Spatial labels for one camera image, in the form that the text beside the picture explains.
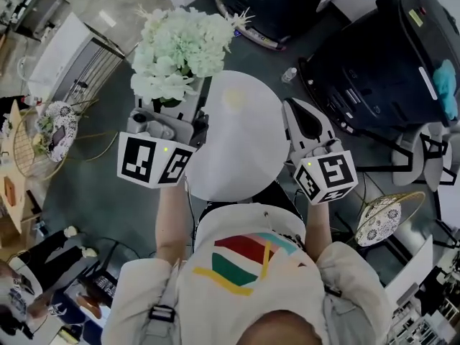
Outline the white side desk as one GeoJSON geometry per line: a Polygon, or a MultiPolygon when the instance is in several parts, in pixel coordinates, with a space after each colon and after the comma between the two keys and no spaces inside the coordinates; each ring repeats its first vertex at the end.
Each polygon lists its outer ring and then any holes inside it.
{"type": "Polygon", "coordinates": [[[407,302],[433,269],[433,236],[430,235],[415,256],[385,287],[393,310],[407,302]]]}

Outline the black laptop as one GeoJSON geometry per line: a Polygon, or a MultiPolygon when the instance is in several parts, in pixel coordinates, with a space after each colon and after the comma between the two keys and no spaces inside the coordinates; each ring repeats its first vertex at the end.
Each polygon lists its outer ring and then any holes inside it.
{"type": "Polygon", "coordinates": [[[108,272],[97,272],[91,280],[99,291],[103,293],[103,297],[106,300],[113,300],[118,282],[117,279],[108,272]]]}

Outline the grey metal desk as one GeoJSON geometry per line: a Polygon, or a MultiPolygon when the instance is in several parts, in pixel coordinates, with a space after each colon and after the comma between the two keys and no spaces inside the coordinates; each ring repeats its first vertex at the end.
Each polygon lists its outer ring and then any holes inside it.
{"type": "Polygon", "coordinates": [[[67,0],[24,0],[10,19],[11,31],[41,41],[47,27],[55,28],[55,19],[60,10],[69,5],[67,0]]]}

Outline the white sink cabinet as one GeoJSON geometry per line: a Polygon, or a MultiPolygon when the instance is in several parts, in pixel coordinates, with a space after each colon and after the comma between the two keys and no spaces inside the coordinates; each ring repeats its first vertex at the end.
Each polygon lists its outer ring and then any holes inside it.
{"type": "Polygon", "coordinates": [[[42,102],[62,101],[78,85],[88,90],[92,74],[99,78],[104,65],[118,65],[124,58],[113,41],[71,12],[38,58],[28,92],[42,102]]]}

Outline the person's cream printed top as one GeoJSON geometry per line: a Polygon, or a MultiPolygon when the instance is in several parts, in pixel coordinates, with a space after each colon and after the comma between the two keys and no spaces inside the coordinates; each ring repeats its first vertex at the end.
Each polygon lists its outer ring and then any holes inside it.
{"type": "Polygon", "coordinates": [[[186,262],[123,265],[102,345],[236,345],[274,311],[305,319],[323,345],[382,345],[393,310],[377,273],[341,242],[312,260],[304,231],[275,206],[213,210],[186,262]]]}

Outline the light wooden counter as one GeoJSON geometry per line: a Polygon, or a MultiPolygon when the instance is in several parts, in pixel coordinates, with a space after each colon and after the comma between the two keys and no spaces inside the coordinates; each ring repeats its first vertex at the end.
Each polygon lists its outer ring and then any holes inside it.
{"type": "Polygon", "coordinates": [[[13,225],[19,232],[22,243],[26,248],[33,244],[35,233],[33,226],[40,219],[42,210],[38,206],[35,197],[27,187],[27,179],[19,170],[14,157],[15,136],[21,132],[23,127],[22,116],[17,104],[13,101],[9,118],[6,125],[11,126],[8,136],[2,139],[0,148],[0,196],[13,225]],[[7,176],[15,186],[15,206],[10,206],[4,194],[4,177],[7,176]]]}

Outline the teal cloth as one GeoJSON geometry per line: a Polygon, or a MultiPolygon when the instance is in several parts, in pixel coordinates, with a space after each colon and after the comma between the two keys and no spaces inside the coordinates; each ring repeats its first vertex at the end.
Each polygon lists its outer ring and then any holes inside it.
{"type": "Polygon", "coordinates": [[[458,116],[456,104],[456,71],[449,59],[444,60],[441,66],[433,73],[433,83],[438,93],[446,117],[453,121],[458,116]]]}

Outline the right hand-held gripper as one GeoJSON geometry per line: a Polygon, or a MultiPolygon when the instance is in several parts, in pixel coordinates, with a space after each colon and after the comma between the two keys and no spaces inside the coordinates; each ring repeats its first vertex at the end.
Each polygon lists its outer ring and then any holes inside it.
{"type": "Polygon", "coordinates": [[[282,103],[285,128],[291,143],[289,160],[294,181],[312,205],[343,198],[358,184],[351,152],[335,137],[328,117],[315,106],[296,98],[282,103]]]}

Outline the white green flowers bunch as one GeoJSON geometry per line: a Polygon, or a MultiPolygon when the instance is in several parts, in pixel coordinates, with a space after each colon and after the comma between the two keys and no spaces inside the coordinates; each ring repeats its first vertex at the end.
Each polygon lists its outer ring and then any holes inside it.
{"type": "Polygon", "coordinates": [[[141,40],[134,50],[131,88],[146,105],[177,106],[194,96],[199,79],[224,68],[234,31],[250,21],[248,9],[241,14],[207,14],[191,8],[142,7],[145,19],[141,40]]]}

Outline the black cart with white panel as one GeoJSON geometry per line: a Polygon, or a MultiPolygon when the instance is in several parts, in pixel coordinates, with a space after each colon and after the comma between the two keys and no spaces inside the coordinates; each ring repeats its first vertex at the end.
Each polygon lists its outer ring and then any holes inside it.
{"type": "Polygon", "coordinates": [[[247,23],[236,31],[247,39],[274,51],[304,33],[331,0],[215,0],[222,15],[245,15],[247,23]]]}

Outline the black phone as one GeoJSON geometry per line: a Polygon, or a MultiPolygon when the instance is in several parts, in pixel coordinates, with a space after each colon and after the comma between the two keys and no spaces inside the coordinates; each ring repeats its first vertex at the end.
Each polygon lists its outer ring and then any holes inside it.
{"type": "Polygon", "coordinates": [[[60,128],[58,128],[52,135],[51,137],[51,143],[50,143],[50,147],[51,148],[54,148],[56,146],[58,146],[59,142],[65,137],[66,133],[65,133],[65,127],[64,126],[61,126],[60,128]]]}

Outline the grey chair with black frame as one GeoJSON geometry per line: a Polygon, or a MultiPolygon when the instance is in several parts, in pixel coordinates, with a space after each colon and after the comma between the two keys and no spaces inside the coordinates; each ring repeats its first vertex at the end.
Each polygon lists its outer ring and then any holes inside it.
{"type": "Polygon", "coordinates": [[[440,185],[453,186],[460,173],[460,128],[430,123],[426,145],[423,167],[426,184],[433,192],[440,185]]]}
{"type": "Polygon", "coordinates": [[[426,155],[430,148],[430,144],[426,139],[430,139],[427,124],[410,129],[398,137],[396,144],[403,150],[409,151],[413,155],[413,158],[409,161],[407,156],[396,150],[392,151],[393,166],[408,165],[411,167],[409,171],[395,171],[392,173],[392,181],[396,186],[409,185],[421,178],[426,155]]]}

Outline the person's right forearm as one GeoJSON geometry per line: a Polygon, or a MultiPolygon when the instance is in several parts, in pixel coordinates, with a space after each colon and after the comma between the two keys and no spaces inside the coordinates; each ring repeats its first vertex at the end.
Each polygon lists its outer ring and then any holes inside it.
{"type": "Polygon", "coordinates": [[[329,206],[327,203],[308,207],[305,228],[305,250],[317,262],[323,251],[332,244],[329,206]]]}

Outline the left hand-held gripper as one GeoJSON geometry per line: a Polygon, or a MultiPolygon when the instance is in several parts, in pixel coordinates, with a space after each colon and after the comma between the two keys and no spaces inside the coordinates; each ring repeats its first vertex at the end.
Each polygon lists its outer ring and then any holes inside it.
{"type": "Polygon", "coordinates": [[[178,119],[155,113],[154,101],[136,95],[126,131],[119,135],[117,176],[150,189],[176,186],[193,154],[206,143],[208,116],[192,123],[205,79],[196,78],[178,119]]]}

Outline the person's left forearm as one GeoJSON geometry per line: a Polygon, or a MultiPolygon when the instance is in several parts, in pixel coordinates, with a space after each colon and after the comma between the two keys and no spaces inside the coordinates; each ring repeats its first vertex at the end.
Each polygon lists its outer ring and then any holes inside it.
{"type": "Polygon", "coordinates": [[[155,222],[156,258],[172,266],[184,258],[190,235],[189,212],[184,180],[176,186],[161,189],[155,222]]]}

